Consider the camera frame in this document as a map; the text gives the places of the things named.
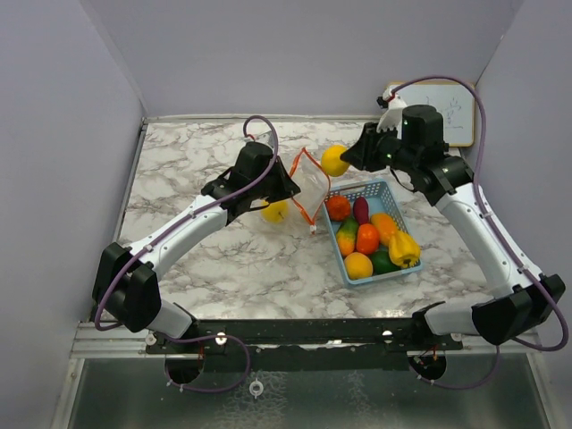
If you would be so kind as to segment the green yellow mango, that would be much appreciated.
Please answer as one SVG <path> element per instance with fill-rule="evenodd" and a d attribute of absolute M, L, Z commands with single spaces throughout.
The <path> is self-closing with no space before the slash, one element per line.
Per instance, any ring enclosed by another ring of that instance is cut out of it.
<path fill-rule="evenodd" d="M 337 230 L 335 237 L 338 249 L 343 257 L 353 253 L 356 248 L 359 223 L 353 217 L 348 217 Z"/>

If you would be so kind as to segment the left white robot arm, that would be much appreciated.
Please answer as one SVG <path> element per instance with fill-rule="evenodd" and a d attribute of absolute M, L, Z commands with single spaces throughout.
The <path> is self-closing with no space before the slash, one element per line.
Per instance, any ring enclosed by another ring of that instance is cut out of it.
<path fill-rule="evenodd" d="M 131 332 L 160 332 L 174 350 L 192 350 L 198 339 L 195 318 L 163 300 L 159 282 L 203 239 L 253 211 L 253 202 L 278 202 L 299 192 L 277 147 L 247 142 L 235 165 L 208 182 L 170 222 L 126 247 L 114 242 L 104 249 L 92 292 L 97 329 L 106 330 L 101 316 L 108 312 Z"/>

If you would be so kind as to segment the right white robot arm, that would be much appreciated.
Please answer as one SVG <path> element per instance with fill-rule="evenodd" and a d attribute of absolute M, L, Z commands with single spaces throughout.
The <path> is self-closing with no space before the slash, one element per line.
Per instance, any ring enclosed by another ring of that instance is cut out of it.
<path fill-rule="evenodd" d="M 492 299 L 484 303 L 438 303 L 418 311 L 423 320 L 411 326 L 412 342 L 431 349 L 443 335 L 458 333 L 501 345 L 545 322 L 565 285 L 525 256 L 476 187 L 471 167 L 448 149 L 442 115 L 430 105 L 411 105 L 366 123 L 341 160 L 360 171 L 406 173 L 455 228 L 487 281 Z"/>

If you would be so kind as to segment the purple sweet potato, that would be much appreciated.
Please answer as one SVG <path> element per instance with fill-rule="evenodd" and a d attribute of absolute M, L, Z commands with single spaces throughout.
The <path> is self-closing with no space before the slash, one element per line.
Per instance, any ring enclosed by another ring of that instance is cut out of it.
<path fill-rule="evenodd" d="M 353 215 L 359 224 L 369 222 L 369 205 L 364 197 L 358 197 L 353 203 Z"/>

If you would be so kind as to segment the orange tomato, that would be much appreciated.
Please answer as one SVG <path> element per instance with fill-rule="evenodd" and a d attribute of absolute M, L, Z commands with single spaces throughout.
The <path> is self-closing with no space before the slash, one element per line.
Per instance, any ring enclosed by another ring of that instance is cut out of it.
<path fill-rule="evenodd" d="M 373 254 L 380 246 L 379 234 L 371 223 L 361 224 L 357 230 L 356 251 Z"/>

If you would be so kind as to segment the clear zip top bag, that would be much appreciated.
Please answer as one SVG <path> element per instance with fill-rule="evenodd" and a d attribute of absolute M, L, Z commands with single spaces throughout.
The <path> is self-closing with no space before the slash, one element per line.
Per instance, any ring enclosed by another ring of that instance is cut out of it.
<path fill-rule="evenodd" d="M 304 223 L 309 233 L 315 235 L 316 218 L 330 192 L 330 177 L 305 147 L 294 156 L 289 175 L 299 186 L 300 192 L 293 198 L 285 199 L 289 203 L 290 214 L 282 223 L 299 226 Z"/>

